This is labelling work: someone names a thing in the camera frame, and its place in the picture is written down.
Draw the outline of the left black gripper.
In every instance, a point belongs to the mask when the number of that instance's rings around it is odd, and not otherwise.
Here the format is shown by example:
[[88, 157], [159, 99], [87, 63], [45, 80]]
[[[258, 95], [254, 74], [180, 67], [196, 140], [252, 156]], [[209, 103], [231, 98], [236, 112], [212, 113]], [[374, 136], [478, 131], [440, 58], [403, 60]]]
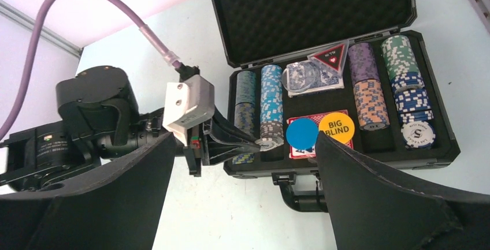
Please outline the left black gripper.
[[[162, 126], [164, 109], [157, 109], [145, 114], [145, 143], [153, 143], [157, 138], [171, 133]], [[176, 156], [185, 157], [189, 175], [200, 177], [205, 157], [203, 124], [184, 132], [186, 143], [176, 135]], [[259, 152], [261, 147], [256, 138], [241, 131], [228, 121], [215, 106], [215, 111], [208, 123], [208, 165], [214, 166], [241, 154]]]

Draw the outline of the blue card deck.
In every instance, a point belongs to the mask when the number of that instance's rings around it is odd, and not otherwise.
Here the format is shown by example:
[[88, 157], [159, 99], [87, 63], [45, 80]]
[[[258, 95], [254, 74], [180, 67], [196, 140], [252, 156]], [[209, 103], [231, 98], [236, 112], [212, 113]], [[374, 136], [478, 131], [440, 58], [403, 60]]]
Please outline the blue card deck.
[[344, 88], [344, 81], [342, 78], [340, 79], [338, 77], [333, 76], [331, 73], [327, 72], [325, 69], [321, 69], [319, 66], [318, 68], [320, 70], [320, 75], [317, 78], [316, 83], [311, 89], [308, 89], [307, 91], [300, 92], [300, 93], [288, 92], [288, 96], [290, 98], [293, 98], [301, 95], [307, 95], [307, 94], [313, 94], [318, 92]]

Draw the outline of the triangular all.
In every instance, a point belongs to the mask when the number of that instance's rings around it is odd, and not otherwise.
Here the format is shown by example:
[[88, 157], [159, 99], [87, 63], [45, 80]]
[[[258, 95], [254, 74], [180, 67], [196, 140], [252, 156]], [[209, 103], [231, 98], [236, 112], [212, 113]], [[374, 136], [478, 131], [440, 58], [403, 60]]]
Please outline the triangular all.
[[307, 59], [321, 69], [325, 69], [333, 76], [341, 79], [343, 77], [349, 43], [349, 40], [344, 40], [329, 45], [324, 50], [308, 55]]

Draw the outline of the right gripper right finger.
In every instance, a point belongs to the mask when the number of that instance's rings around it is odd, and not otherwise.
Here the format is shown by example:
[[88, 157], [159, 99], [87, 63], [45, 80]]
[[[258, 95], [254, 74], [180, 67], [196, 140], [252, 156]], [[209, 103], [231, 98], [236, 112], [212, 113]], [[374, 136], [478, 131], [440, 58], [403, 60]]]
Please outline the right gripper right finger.
[[488, 249], [489, 196], [430, 182], [320, 133], [315, 145], [338, 249]]

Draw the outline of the yellow round button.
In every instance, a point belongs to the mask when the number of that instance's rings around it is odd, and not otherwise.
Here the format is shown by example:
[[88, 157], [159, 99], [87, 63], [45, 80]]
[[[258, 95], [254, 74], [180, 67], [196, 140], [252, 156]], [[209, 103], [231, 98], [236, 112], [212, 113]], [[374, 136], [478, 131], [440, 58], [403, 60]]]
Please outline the yellow round button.
[[351, 117], [341, 112], [332, 112], [325, 115], [318, 128], [327, 136], [346, 144], [354, 137], [355, 124]]

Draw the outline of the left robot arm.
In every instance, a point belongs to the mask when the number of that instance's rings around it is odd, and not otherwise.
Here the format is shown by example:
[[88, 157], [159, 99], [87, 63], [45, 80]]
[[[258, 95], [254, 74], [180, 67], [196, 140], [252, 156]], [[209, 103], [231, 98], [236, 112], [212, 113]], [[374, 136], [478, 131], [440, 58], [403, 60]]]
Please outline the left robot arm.
[[97, 66], [56, 86], [58, 122], [14, 133], [1, 143], [8, 149], [1, 185], [39, 191], [87, 172], [171, 133], [177, 154], [190, 174], [260, 150], [253, 135], [229, 122], [214, 103], [214, 86], [196, 67], [179, 69], [181, 81], [169, 83], [162, 108], [142, 114], [127, 74]]

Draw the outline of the grey poker chip stack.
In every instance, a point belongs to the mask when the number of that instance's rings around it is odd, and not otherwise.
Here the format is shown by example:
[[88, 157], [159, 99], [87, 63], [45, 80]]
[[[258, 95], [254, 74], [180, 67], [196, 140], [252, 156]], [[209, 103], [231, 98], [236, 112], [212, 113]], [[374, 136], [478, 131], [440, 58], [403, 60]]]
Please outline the grey poker chip stack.
[[260, 138], [255, 143], [260, 146], [261, 152], [278, 148], [284, 144], [283, 123], [280, 121], [266, 121], [260, 124]]

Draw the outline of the blue round button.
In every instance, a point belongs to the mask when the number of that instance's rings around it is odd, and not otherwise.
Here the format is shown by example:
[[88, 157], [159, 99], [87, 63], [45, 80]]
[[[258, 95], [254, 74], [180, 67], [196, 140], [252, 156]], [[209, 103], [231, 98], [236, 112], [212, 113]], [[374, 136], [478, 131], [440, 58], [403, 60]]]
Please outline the blue round button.
[[288, 144], [297, 150], [309, 150], [314, 147], [318, 136], [318, 125], [309, 118], [292, 121], [286, 130]]

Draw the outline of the clear round dealer button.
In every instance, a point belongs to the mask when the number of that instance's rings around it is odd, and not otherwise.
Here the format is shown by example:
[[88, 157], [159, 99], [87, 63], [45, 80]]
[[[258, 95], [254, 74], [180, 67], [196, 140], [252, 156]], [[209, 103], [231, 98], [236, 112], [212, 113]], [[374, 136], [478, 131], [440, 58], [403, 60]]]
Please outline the clear round dealer button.
[[305, 92], [311, 89], [320, 75], [317, 65], [310, 61], [288, 64], [283, 70], [281, 82], [283, 87], [292, 93]]

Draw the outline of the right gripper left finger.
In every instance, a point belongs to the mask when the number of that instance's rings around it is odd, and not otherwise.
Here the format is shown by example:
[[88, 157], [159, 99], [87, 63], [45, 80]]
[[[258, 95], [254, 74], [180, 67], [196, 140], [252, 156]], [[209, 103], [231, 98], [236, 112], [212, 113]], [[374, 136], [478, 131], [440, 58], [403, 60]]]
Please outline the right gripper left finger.
[[2, 249], [151, 249], [176, 155], [172, 134], [36, 192], [1, 196]]

